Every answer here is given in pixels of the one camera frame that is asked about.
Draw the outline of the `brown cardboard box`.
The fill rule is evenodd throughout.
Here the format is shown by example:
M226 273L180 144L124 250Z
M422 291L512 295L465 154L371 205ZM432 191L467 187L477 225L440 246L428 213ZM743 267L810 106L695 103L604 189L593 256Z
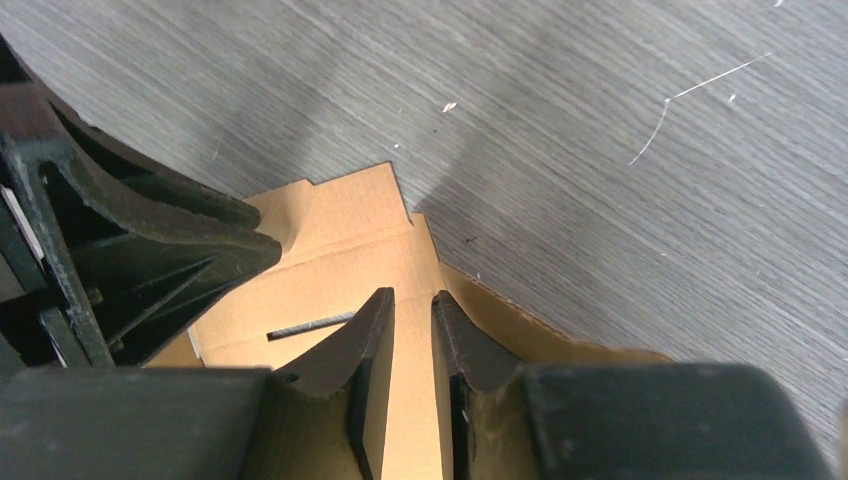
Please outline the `brown cardboard box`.
M153 360L166 366L279 368L329 328L271 341L268 334L353 312L380 287L395 292L396 320L386 479L442 475L431 341L431 302L450 292L484 332L540 363L661 362L661 353L567 337L522 307L442 262L427 219L409 213L383 163L331 181L300 180L250 199L259 230L284 247L280 261L228 293Z

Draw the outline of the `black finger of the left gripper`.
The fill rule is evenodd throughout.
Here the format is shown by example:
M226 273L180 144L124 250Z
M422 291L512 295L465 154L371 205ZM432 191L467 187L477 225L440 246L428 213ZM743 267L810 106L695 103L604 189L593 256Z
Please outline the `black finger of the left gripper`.
M4 367L144 364L282 253L121 184L32 83L1 89L1 195Z
M259 225L256 208L158 163L87 123L26 65L6 39L1 40L1 82L34 84L73 141L124 186L152 200L225 223L248 229Z

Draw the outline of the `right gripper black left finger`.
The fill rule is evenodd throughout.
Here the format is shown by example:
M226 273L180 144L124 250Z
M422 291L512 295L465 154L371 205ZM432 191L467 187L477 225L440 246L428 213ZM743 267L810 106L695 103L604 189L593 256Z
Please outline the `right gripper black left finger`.
M395 293L277 370L25 370L1 386L5 479L377 479Z

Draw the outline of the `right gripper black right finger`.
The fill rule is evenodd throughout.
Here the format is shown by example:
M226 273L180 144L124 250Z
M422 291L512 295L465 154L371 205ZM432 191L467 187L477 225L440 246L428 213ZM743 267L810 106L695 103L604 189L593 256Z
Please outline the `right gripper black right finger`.
M750 365L540 364L431 304L448 479L828 479L780 384Z

